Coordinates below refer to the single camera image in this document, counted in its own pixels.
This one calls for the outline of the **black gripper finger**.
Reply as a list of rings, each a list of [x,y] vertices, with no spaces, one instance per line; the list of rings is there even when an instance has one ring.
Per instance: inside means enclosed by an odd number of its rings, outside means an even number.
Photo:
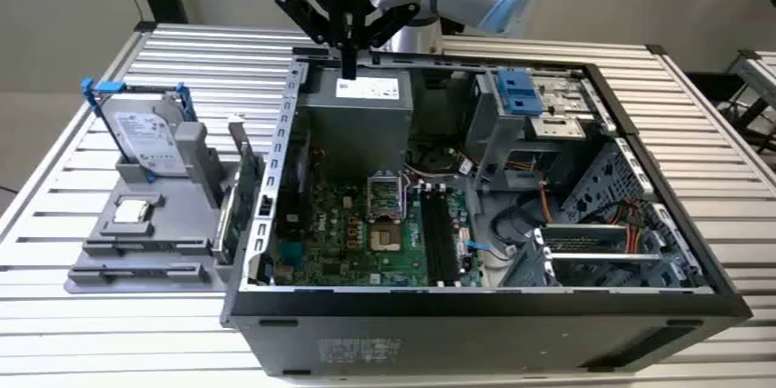
[[[356,14],[349,31],[349,78],[356,79],[356,61],[360,50],[380,47],[420,12],[418,4],[405,4],[385,10],[366,24],[366,16]]]
[[[328,46],[340,51],[341,78],[349,78],[349,43],[348,25],[345,13],[338,5],[338,0],[326,0],[322,15],[308,2],[308,0],[274,0],[277,6],[292,19],[301,31],[320,45]]]

